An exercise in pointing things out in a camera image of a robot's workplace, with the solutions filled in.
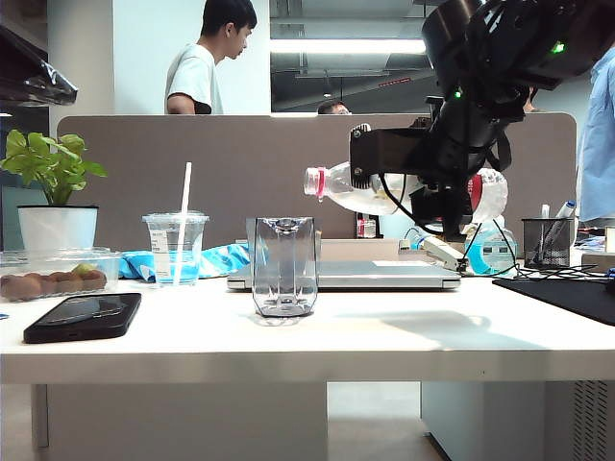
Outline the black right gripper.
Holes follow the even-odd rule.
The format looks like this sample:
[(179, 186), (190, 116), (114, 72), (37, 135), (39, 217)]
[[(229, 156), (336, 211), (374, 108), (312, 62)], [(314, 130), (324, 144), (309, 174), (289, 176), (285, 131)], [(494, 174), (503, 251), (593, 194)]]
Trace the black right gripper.
[[(410, 170), (425, 178), (468, 178), (485, 162), (499, 172), (509, 166), (506, 123), (474, 103), (444, 103), (432, 115), (407, 158)], [(466, 189), (423, 188), (411, 194), (411, 213), (421, 225), (441, 221), (447, 240), (461, 240), (462, 228), (473, 217)]]

